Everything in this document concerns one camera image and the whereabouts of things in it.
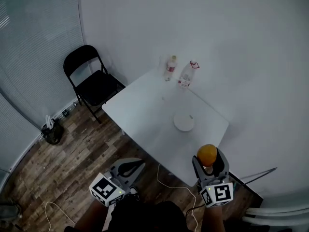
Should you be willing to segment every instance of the white table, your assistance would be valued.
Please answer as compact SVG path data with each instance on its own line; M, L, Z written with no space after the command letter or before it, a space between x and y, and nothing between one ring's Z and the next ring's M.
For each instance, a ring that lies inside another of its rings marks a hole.
M218 146L228 121L175 79L166 82L153 69L112 97L102 109L149 155L184 183L193 186L196 175L192 157L205 144ZM182 109L194 118L189 132L173 123Z

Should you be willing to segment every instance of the person's arm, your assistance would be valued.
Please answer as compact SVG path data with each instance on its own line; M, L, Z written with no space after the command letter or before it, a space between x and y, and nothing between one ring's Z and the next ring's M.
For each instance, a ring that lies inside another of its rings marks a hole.
M221 206L205 209L201 232L225 232Z
M80 232L101 232L107 212L107 207L102 205L98 200L94 200L74 228Z

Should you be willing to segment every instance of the person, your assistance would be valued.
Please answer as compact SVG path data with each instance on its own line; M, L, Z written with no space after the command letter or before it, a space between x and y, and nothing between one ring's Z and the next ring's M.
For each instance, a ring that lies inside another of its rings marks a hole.
M116 203L112 212L108 232L189 232L181 209L171 201L156 205L140 201L137 190ZM66 227L64 232L101 232L108 208L94 200L74 228ZM220 206L206 208L202 222L202 232L225 232Z

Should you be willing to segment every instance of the trash bag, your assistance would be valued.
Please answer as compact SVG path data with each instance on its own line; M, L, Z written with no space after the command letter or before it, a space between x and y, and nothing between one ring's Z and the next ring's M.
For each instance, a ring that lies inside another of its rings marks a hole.
M53 128L49 129L46 124L43 125L41 130L43 138L51 145L56 145L60 142L63 134L63 127L59 124L58 120L52 119L54 122Z

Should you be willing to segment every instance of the orange fruit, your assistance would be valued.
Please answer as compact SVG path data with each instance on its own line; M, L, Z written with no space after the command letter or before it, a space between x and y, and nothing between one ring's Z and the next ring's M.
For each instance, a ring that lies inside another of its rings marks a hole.
M204 167L211 167L217 159L218 150L214 145L204 145L199 148L197 158Z

